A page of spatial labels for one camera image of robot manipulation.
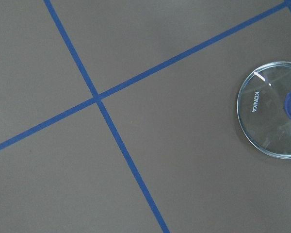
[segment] round glass lid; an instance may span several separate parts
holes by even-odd
[[[239,91],[237,114],[256,148],[291,159],[291,62],[272,62],[254,70]]]

